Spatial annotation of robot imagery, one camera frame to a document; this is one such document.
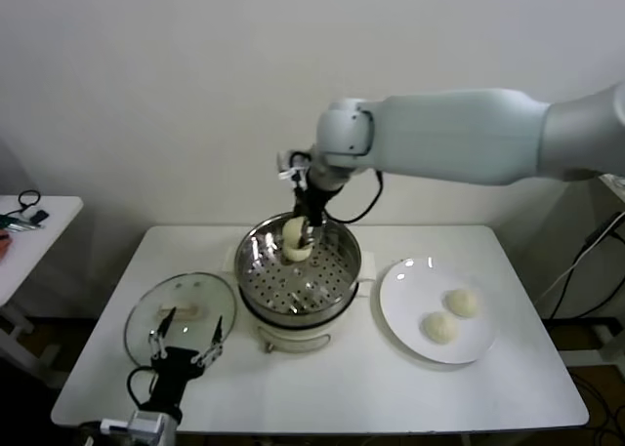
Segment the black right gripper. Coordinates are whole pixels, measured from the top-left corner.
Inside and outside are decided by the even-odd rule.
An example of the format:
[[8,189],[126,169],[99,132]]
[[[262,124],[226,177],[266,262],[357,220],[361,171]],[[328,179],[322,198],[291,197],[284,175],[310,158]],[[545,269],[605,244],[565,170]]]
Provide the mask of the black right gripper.
[[293,192],[295,205],[291,219],[301,224],[298,248],[313,247],[321,239],[325,226],[325,207],[338,194],[338,190],[325,190],[314,184],[303,187],[301,182],[295,182]]

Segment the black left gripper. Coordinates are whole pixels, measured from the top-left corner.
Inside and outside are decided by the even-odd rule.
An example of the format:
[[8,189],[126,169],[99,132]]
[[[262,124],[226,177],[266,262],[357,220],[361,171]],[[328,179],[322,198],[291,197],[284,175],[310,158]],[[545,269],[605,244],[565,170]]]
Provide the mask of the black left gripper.
[[165,337],[176,315],[172,307],[157,329],[148,335],[151,368],[157,375],[156,383],[147,401],[150,412],[181,415],[181,403],[189,381],[199,378],[204,367],[212,365],[223,353],[223,317],[220,317],[210,346],[197,350],[174,346],[165,347]]

